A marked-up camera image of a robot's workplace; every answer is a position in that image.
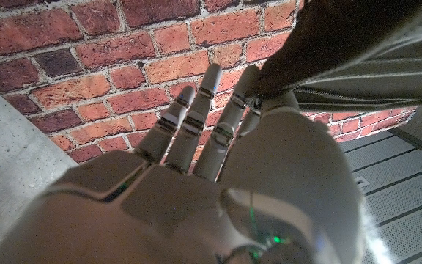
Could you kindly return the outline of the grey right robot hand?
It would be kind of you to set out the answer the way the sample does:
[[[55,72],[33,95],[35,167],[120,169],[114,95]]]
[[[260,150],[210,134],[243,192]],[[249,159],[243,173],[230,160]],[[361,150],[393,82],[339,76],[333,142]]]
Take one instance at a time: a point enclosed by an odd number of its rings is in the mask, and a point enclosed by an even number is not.
[[[291,92],[246,111],[247,67],[198,160],[221,67],[184,88],[133,152],[67,170],[0,243],[0,263],[359,263],[363,196]]]

